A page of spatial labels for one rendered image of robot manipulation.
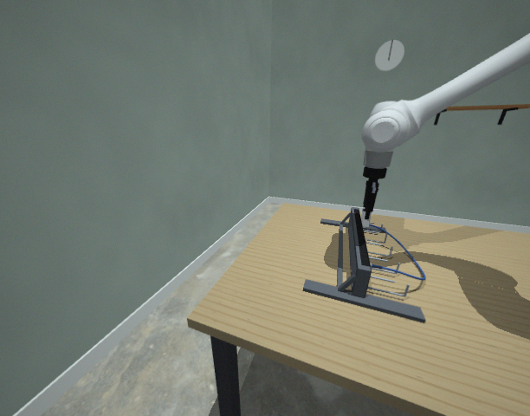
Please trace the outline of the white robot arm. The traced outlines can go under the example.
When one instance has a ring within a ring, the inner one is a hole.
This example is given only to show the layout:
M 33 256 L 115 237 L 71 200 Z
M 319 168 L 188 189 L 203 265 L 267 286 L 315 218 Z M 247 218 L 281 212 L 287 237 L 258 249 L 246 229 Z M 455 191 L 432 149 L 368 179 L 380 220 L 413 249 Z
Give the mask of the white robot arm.
M 362 130 L 364 166 L 375 169 L 390 166 L 394 148 L 419 134 L 427 120 L 529 62 L 530 33 L 414 101 L 380 102 Z

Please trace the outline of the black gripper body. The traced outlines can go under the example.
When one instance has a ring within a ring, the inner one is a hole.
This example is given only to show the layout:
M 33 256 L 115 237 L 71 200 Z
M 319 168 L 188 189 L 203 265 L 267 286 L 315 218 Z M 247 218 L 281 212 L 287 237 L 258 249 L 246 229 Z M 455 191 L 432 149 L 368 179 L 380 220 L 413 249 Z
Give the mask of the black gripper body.
M 370 188 L 372 187 L 373 182 L 376 182 L 376 187 L 377 187 L 378 179 L 385 178 L 386 171 L 387 171 L 386 168 L 384 168 L 384 169 L 375 169 L 375 168 L 369 168 L 369 167 L 365 166 L 363 176 L 366 177 L 366 178 L 369 178 L 368 181 L 369 181 L 370 184 L 369 184 L 369 190 L 368 191 L 370 191 Z

